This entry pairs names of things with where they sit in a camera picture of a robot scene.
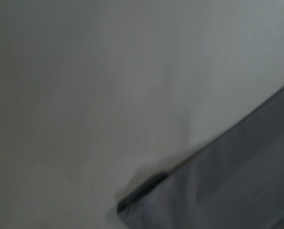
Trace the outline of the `dark brown t-shirt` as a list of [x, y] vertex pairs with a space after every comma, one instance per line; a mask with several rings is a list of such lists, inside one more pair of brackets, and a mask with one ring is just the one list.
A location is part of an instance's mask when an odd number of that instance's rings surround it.
[[131, 229], [284, 229], [284, 87], [117, 213]]

